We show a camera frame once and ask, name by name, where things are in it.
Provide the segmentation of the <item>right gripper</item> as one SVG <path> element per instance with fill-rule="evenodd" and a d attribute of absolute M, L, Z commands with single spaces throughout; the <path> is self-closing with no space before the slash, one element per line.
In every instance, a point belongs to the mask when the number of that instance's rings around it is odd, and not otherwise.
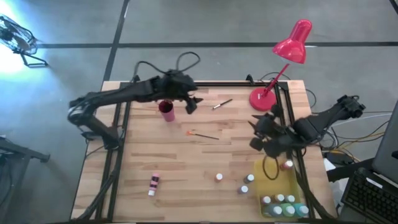
<path fill-rule="evenodd" d="M 272 105 L 264 115 L 252 115 L 258 120 L 256 124 L 248 122 L 254 131 L 254 137 L 249 145 L 257 151 L 264 148 L 265 153 L 272 158 L 280 156 L 283 152 L 299 148 L 299 136 L 294 130 L 274 122 L 281 114 L 282 108 L 279 105 Z"/>

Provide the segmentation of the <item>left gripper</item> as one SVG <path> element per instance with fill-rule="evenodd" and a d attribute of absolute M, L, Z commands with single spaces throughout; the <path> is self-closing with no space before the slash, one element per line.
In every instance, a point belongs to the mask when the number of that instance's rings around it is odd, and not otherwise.
<path fill-rule="evenodd" d="M 176 70 L 170 70 L 157 77 L 157 100 L 188 100 L 186 112 L 192 114 L 197 109 L 197 103 L 203 98 L 193 97 L 190 92 L 198 90 L 192 77 Z"/>

